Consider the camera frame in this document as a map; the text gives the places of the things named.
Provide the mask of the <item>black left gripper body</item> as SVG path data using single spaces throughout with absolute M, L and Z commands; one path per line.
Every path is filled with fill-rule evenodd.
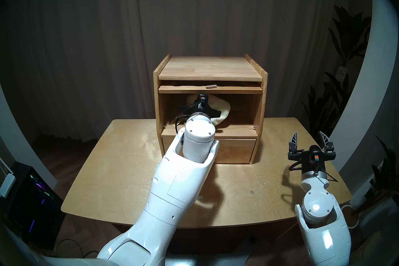
M 221 111 L 211 108 L 207 103 L 194 102 L 191 106 L 180 106 L 180 114 L 189 117 L 192 115 L 203 115 L 208 118 L 219 118 Z

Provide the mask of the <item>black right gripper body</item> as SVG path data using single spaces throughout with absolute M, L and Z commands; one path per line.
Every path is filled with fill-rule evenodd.
M 289 171 L 301 171 L 302 174 L 307 172 L 326 172 L 325 162 L 332 161 L 336 157 L 336 153 L 324 153 L 318 145 L 311 145 L 309 150 L 298 150 L 298 153 L 289 153 L 288 160 L 295 161 L 289 166 Z

